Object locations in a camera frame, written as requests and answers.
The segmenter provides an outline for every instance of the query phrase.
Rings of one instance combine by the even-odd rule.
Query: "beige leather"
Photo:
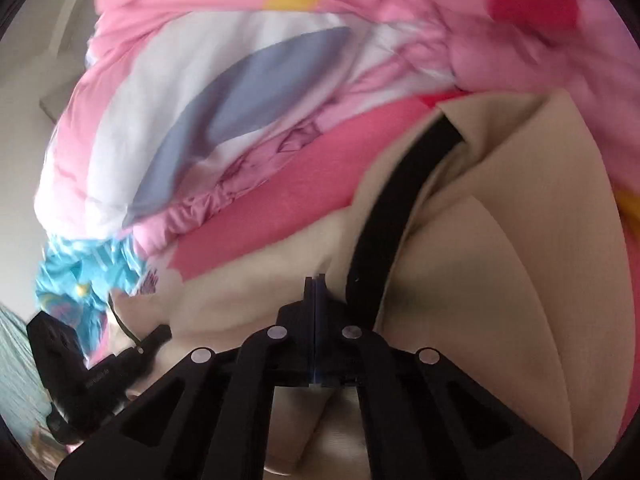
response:
[[[380,190],[443,113],[466,143],[436,168],[415,203],[377,330],[407,351],[438,348],[571,454],[585,476],[593,472],[625,409],[634,309],[609,181],[562,91],[444,103],[383,153],[349,210],[187,282],[173,297],[118,298],[136,333],[159,322],[174,330],[151,380],[195,346],[231,348],[272,323],[279,306],[300,299],[305,276],[326,270],[332,293],[344,296],[353,248]],[[325,406],[327,397],[277,393],[270,471],[368,478],[353,392]]]

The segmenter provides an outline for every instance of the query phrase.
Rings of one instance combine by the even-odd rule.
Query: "metal screw head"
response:
[[[271,339],[283,339],[287,336],[287,329],[284,328],[283,326],[272,326],[270,329],[267,330],[267,335],[271,338]]]
[[[357,339],[362,335],[362,329],[359,326],[349,325],[342,329],[342,336],[347,339]]]
[[[211,350],[206,348],[198,348],[191,352],[191,360],[194,363],[202,364],[206,363],[209,359],[211,359]]]
[[[440,360],[440,354],[433,348],[425,348],[420,350],[418,359],[426,365],[434,365]]]

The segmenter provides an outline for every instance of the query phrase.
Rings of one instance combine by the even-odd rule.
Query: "black bracket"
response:
[[[113,418],[127,401],[125,392],[152,367],[171,329],[161,325],[135,348],[109,355],[87,369],[76,331],[46,312],[27,325],[42,385],[51,399],[47,426],[60,444],[78,444]]]
[[[434,349],[352,324],[324,278],[276,325],[191,352],[61,465],[56,480],[257,480],[276,386],[355,386],[373,480],[579,480],[573,460]]]

